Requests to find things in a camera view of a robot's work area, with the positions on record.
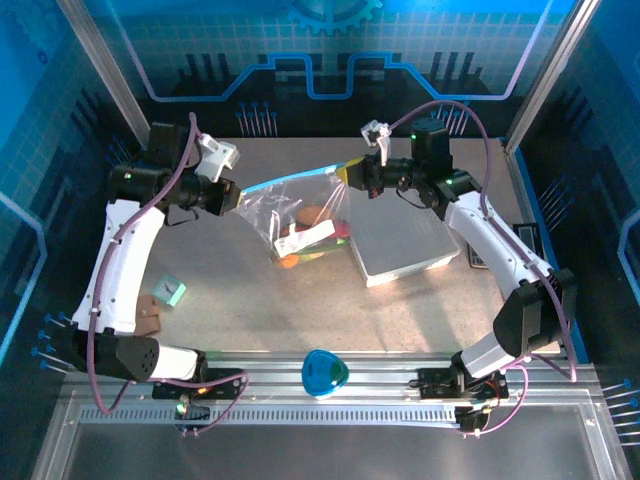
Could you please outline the brown bread bun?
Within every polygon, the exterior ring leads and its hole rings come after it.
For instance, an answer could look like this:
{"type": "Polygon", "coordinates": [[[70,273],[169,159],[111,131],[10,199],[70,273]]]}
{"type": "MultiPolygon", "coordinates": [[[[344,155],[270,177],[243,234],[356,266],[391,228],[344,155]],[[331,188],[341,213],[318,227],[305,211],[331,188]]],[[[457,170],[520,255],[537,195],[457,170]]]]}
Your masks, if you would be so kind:
{"type": "Polygon", "coordinates": [[[327,218],[331,218],[331,213],[319,205],[305,206],[297,210],[295,220],[297,224],[312,227],[327,218]]]}

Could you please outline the aluminium front rail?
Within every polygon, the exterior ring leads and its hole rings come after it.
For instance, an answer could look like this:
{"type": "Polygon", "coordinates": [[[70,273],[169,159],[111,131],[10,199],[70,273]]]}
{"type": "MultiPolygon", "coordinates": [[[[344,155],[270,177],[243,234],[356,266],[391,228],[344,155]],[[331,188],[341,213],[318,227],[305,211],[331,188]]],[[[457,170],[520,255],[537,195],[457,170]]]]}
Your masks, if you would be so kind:
{"type": "MultiPolygon", "coordinates": [[[[310,405],[316,400],[302,386],[301,369],[305,353],[213,352],[209,364],[220,368],[240,368],[248,372],[250,383],[241,399],[249,404],[310,405]]],[[[337,405],[391,405],[420,401],[409,387],[419,368],[444,368],[445,355],[406,352],[340,352],[350,376],[347,384],[323,402],[337,405]]],[[[572,404],[603,397],[595,368],[577,367],[577,380],[571,382],[542,361],[525,364],[529,375],[529,404],[572,404]]]]}

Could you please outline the black connector box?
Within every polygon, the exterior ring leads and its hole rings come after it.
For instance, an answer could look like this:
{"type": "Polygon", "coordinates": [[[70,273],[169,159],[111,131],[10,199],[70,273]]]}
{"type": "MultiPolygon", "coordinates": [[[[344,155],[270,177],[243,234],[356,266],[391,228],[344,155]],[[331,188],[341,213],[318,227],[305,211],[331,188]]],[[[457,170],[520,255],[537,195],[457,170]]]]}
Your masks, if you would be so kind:
{"type": "Polygon", "coordinates": [[[176,404],[174,419],[176,430],[183,437],[189,431],[199,428],[198,421],[209,421],[211,418],[211,410],[206,405],[189,403],[187,400],[181,400],[176,404]]]}
{"type": "Polygon", "coordinates": [[[469,436],[479,438],[488,429],[492,407],[455,407],[454,416],[458,424],[458,431],[463,438],[469,436]]]}

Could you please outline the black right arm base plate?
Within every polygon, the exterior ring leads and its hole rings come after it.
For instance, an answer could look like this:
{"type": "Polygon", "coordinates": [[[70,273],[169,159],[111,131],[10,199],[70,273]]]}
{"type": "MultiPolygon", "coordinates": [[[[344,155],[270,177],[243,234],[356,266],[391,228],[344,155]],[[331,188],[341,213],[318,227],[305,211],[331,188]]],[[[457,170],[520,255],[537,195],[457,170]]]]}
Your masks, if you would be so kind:
{"type": "Polygon", "coordinates": [[[417,378],[410,386],[419,390],[423,400],[502,400],[509,397],[506,377],[498,371],[474,378],[454,366],[418,369],[417,378]]]}

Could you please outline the clear zip-top bag blue zipper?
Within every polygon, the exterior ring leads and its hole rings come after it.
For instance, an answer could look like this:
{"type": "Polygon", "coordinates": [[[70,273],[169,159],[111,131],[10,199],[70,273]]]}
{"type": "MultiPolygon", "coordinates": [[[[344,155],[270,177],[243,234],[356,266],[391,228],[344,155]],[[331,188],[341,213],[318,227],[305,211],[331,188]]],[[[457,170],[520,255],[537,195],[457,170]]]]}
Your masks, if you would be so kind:
{"type": "Polygon", "coordinates": [[[235,212],[246,220],[267,246],[271,260],[298,255],[297,265],[326,256],[350,244],[332,250],[316,249],[323,240],[333,237],[334,220],[350,225],[349,187],[336,174],[337,166],[308,170],[246,188],[235,212]],[[331,213],[312,227],[296,223],[298,209],[319,205],[331,213]]]}

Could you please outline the white plastic basket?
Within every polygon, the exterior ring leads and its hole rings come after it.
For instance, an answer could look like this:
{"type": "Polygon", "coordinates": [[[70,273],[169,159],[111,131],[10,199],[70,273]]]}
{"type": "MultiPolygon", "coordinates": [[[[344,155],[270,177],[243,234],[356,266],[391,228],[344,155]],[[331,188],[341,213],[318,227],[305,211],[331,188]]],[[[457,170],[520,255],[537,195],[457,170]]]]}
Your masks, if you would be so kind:
{"type": "Polygon", "coordinates": [[[350,244],[368,288],[446,266],[460,253],[432,210],[411,206],[390,190],[375,199],[350,192],[350,244]]]}

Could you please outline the aluminium table side rail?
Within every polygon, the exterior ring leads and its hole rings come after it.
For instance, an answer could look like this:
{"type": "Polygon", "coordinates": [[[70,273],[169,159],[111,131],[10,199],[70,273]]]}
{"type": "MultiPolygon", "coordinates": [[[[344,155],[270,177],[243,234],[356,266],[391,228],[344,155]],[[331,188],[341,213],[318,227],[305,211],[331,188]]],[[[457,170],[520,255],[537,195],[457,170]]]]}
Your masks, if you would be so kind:
{"type": "Polygon", "coordinates": [[[542,211],[533,187],[533,183],[527,169],[524,157],[519,148],[512,153],[507,151],[507,140],[504,136],[499,138],[502,145],[507,169],[514,187],[519,209],[525,223],[536,223],[539,228],[539,237],[542,245],[544,259],[555,269],[558,261],[551,245],[549,232],[546,228],[542,211]]]}

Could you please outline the black right connector box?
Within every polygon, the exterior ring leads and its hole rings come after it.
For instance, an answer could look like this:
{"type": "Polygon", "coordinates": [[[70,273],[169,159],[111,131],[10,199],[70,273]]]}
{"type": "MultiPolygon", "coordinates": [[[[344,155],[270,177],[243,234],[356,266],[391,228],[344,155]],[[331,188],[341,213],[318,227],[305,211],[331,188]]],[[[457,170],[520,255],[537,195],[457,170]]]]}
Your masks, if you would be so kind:
{"type": "Polygon", "coordinates": [[[458,424],[458,431],[463,438],[469,436],[479,438],[488,429],[492,407],[455,407],[454,416],[458,424]]]}

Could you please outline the aluminium frame post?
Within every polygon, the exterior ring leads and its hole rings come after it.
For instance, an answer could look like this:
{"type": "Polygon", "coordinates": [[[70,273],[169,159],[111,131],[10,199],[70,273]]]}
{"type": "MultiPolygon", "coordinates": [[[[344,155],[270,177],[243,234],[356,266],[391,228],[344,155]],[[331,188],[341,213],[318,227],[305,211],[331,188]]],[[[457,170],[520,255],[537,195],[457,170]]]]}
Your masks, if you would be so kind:
{"type": "Polygon", "coordinates": [[[150,125],[83,0],[56,0],[122,117],[145,149],[150,125]]]}
{"type": "Polygon", "coordinates": [[[554,85],[593,19],[602,0],[575,0],[533,85],[520,106],[505,139],[504,149],[512,156],[536,119],[554,85]]]}

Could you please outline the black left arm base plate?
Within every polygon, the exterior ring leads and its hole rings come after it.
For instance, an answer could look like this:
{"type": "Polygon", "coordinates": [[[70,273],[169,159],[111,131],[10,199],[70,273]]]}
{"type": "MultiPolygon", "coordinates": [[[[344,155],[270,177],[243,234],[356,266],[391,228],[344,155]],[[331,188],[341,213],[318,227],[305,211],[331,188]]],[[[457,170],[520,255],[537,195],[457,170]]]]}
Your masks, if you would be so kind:
{"type": "Polygon", "coordinates": [[[154,400],[234,400],[247,384],[246,373],[238,368],[207,368],[195,380],[156,381],[153,384],[154,400]]]}

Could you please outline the teal small block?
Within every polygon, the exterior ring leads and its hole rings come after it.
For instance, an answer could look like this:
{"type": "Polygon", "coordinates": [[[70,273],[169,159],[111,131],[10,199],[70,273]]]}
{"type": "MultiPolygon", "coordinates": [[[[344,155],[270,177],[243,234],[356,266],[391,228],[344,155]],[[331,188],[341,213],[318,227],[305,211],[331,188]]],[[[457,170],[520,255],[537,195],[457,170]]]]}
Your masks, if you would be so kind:
{"type": "Polygon", "coordinates": [[[152,295],[161,303],[175,307],[187,290],[186,285],[179,279],[164,275],[156,284],[152,295]]]}

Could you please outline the brown wooden block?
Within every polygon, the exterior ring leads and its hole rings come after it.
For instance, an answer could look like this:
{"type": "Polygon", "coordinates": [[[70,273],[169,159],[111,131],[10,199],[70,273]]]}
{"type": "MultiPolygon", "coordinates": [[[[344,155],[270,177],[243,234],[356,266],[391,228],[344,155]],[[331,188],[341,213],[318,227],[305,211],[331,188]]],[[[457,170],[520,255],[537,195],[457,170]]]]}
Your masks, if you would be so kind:
{"type": "Polygon", "coordinates": [[[136,304],[135,336],[149,336],[161,330],[161,310],[153,295],[141,295],[136,304]]]}

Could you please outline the grey metal base panel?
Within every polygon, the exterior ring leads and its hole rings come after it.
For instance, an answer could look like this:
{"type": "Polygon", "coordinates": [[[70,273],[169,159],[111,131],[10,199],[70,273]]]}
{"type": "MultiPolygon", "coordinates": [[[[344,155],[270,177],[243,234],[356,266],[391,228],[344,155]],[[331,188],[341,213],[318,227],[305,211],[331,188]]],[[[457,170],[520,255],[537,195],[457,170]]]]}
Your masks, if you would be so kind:
{"type": "Polygon", "coordinates": [[[640,480],[607,412],[584,402],[524,406],[478,438],[419,426],[89,424],[68,401],[26,480],[640,480]]]}

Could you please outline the black desk calculator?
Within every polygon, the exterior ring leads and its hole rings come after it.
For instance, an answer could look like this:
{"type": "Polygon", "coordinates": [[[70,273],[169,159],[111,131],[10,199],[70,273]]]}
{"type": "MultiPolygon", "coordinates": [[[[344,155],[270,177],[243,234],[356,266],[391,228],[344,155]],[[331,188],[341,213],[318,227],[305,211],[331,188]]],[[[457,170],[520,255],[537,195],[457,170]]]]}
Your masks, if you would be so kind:
{"type": "MultiPolygon", "coordinates": [[[[511,224],[511,229],[527,248],[536,255],[545,258],[540,228],[537,223],[511,224]]],[[[467,245],[467,261],[470,268],[487,269],[487,265],[470,244],[467,245]]]]}

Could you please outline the black left connector box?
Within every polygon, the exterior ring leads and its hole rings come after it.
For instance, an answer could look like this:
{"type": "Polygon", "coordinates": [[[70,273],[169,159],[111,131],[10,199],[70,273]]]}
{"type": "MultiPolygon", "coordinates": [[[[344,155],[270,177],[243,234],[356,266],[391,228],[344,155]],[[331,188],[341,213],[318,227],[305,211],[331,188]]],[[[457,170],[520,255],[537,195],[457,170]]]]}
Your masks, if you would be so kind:
{"type": "Polygon", "coordinates": [[[211,410],[206,405],[189,403],[187,400],[181,400],[176,404],[174,419],[176,430],[183,437],[189,431],[199,428],[198,421],[209,421],[211,418],[211,410]]]}

